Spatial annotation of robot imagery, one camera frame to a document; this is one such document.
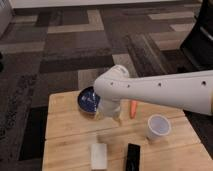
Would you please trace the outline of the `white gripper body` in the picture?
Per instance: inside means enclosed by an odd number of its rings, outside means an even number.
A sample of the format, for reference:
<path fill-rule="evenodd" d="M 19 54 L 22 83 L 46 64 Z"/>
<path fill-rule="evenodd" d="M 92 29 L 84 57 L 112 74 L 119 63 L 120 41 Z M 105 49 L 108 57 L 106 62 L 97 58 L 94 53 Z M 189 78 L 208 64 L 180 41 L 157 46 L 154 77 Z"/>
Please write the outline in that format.
<path fill-rule="evenodd" d="M 98 118 L 118 118 L 121 112 L 121 102 L 101 99 L 98 104 L 96 116 Z"/>

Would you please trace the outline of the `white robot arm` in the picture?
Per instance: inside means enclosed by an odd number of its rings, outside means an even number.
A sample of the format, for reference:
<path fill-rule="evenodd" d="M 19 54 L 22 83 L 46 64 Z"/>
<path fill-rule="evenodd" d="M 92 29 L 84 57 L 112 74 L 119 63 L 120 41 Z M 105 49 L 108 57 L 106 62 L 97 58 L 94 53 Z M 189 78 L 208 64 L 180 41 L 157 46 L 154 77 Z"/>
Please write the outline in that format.
<path fill-rule="evenodd" d="M 118 118 L 122 99 L 213 115 L 213 70 L 131 78 L 124 66 L 115 65 L 93 86 L 104 117 Z"/>

